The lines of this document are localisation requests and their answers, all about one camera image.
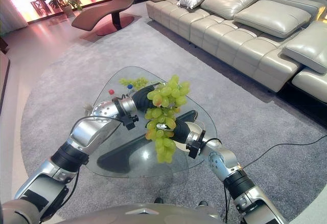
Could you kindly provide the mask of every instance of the plastic bottle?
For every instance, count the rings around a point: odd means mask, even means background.
[[[132,84],[127,85],[127,89],[128,89],[128,95],[131,95],[135,92],[135,89],[133,88]]]
[[[109,89],[108,93],[110,94],[110,99],[112,100],[115,97],[114,90],[113,89]]]

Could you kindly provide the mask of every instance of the cable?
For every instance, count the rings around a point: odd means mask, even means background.
[[[309,145],[312,145],[312,144],[317,143],[318,141],[322,140],[322,139],[325,138],[325,137],[327,137],[327,135],[325,135],[325,136],[319,138],[319,139],[318,139],[317,141],[315,141],[315,142],[311,142],[311,143],[307,143],[307,144],[280,143],[280,144],[274,145],[274,146],[270,147],[268,150],[266,150],[266,151],[265,151],[265,152],[264,152],[260,157],[258,157],[257,159],[253,160],[251,163],[245,165],[245,166],[243,167],[243,169],[245,169],[247,166],[253,164],[254,162],[258,161],[260,158],[263,157],[263,155],[265,155],[267,152],[269,152],[272,148],[274,148],[274,147],[276,147],[276,146],[281,146],[281,145],[290,145],[290,146],[309,146]]]
[[[75,189],[76,189],[76,186],[77,186],[77,181],[78,181],[78,176],[79,176],[79,175],[80,175],[80,170],[77,171],[76,179],[75,179],[75,183],[74,183],[74,187],[73,187],[73,189],[72,189],[71,194],[68,196],[68,198],[65,200],[65,202],[63,202],[63,203],[61,204],[61,206],[59,207],[59,209],[61,209],[61,208],[65,205],[65,203],[67,203],[68,200],[69,200],[69,199],[71,198],[71,196],[73,195],[73,193],[74,193],[74,191],[75,191]]]
[[[220,141],[218,138],[211,138],[211,139],[207,140],[207,141],[206,141],[206,142],[201,146],[200,149],[202,149],[203,147],[205,147],[205,145],[206,145],[209,141],[213,141],[213,140],[217,140],[217,141],[219,141],[220,144],[223,144],[223,143],[221,143],[221,141]]]
[[[227,223],[227,214],[228,214],[228,206],[227,206],[227,194],[226,194],[226,187],[224,186],[224,193],[225,193],[225,223]]]
[[[262,158],[263,155],[265,155],[267,152],[269,152],[272,148],[276,147],[276,146],[281,146],[281,145],[291,145],[291,146],[308,146],[308,145],[313,145],[317,142],[319,142],[320,140],[322,140],[323,138],[327,137],[327,135],[320,137],[318,140],[316,140],[315,142],[311,142],[311,143],[307,143],[307,144],[291,144],[291,143],[281,143],[281,144],[277,144],[274,145],[272,147],[270,147],[267,151],[265,151],[263,154],[261,154],[260,157],[258,157],[257,159],[253,160],[251,163],[247,164],[246,166],[243,167],[243,169],[245,169],[247,166],[253,164],[254,162],[258,161],[260,158]],[[229,195],[229,199],[228,199],[228,204],[227,204],[227,208],[226,208],[226,213],[225,213],[225,219],[227,219],[228,217],[228,211],[229,211],[229,205],[230,205],[230,199],[231,199],[231,195]]]
[[[120,119],[117,119],[117,118],[112,118],[112,117],[105,117],[105,116],[86,116],[86,117],[83,117],[83,118],[80,118],[80,119],[78,119],[75,123],[74,123],[74,125],[72,126],[72,129],[71,129],[71,132],[69,133],[69,134],[71,134],[72,132],[73,132],[73,130],[75,129],[75,127],[76,127],[76,125],[80,122],[80,121],[82,121],[82,120],[84,120],[84,119],[88,119],[88,118],[104,118],[104,119],[112,119],[112,120],[116,120],[116,121],[119,121],[119,122],[123,122],[122,120],[120,120]]]

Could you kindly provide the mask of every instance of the grape bunch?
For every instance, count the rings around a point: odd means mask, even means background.
[[[119,80],[119,83],[124,86],[132,84],[133,88],[137,91],[137,90],[140,90],[141,88],[145,87],[149,83],[149,81],[145,77],[140,77],[137,79],[121,78]]]
[[[156,108],[147,109],[145,114],[145,118],[150,120],[147,124],[146,139],[155,142],[159,163],[171,163],[176,151],[176,144],[170,139],[174,133],[160,130],[156,125],[157,123],[164,123],[170,129],[176,127],[175,114],[180,112],[180,106],[186,104],[186,95],[190,91],[189,82],[182,82],[181,84],[178,82],[178,76],[173,75],[166,84],[161,83],[154,91],[148,93],[148,99],[152,100]]]

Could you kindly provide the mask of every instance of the glass coffee table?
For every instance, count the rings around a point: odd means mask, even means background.
[[[145,69],[128,66],[109,79],[94,105],[111,100],[112,97],[108,92],[110,89],[114,90],[117,97],[128,93],[127,87],[119,83],[121,78],[137,79],[139,77],[145,77],[149,81],[148,85],[165,82]],[[208,113],[192,99],[187,97],[187,100],[187,104],[181,107],[181,112],[176,114],[176,118],[194,122],[196,124],[194,129],[200,131],[205,129],[206,135],[216,138],[216,127]],[[90,171],[108,177],[152,177],[183,171],[203,162],[200,157],[190,158],[185,144],[176,143],[177,149],[172,163],[158,163],[155,143],[145,138],[147,132],[145,126],[149,120],[144,118],[144,113],[141,111],[136,114],[139,121],[135,122],[135,128],[127,130],[120,124],[117,130],[90,156],[89,163],[86,165]]]

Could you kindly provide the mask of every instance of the carpet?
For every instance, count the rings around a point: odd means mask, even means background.
[[[83,105],[93,103],[107,80],[125,66],[140,66],[164,80],[173,74],[191,83],[189,97],[214,121],[218,138],[246,165],[278,143],[309,143],[327,129],[275,94],[147,17],[145,3],[133,5],[138,20],[114,34],[85,34],[42,74],[25,106],[21,151],[28,175],[65,142]],[[311,146],[279,146],[246,168],[284,217],[291,221],[327,182],[327,138]],[[152,178],[108,178],[81,167],[70,201],[58,212],[72,218],[130,203],[195,207],[201,200],[224,212],[223,185],[205,163]],[[229,222],[238,223],[231,204]]]

